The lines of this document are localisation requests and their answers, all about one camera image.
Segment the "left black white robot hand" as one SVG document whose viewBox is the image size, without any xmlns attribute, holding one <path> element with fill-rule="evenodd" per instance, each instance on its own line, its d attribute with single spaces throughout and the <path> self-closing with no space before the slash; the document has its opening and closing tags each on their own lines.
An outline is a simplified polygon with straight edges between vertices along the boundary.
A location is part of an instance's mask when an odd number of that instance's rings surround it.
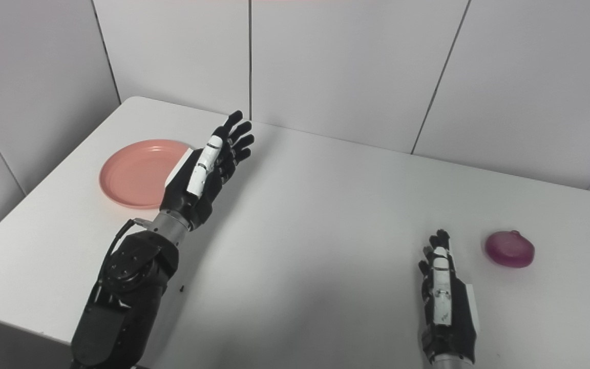
<svg viewBox="0 0 590 369">
<path fill-rule="evenodd" d="M 190 231 L 206 223 L 223 185 L 252 154 L 251 131 L 252 123 L 237 110 L 213 131 L 204 147 L 187 150 L 168 177 L 159 212 L 181 220 Z"/>
</svg>

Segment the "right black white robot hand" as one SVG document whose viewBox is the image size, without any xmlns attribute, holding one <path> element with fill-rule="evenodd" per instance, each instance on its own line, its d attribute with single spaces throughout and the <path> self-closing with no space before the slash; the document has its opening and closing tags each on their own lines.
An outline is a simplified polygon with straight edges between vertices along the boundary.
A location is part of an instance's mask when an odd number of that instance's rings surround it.
<svg viewBox="0 0 590 369">
<path fill-rule="evenodd" d="M 474 289 L 457 276 L 449 233 L 436 231 L 423 253 L 417 264 L 423 276 L 423 353 L 433 368 L 473 368 L 479 328 Z"/>
</svg>

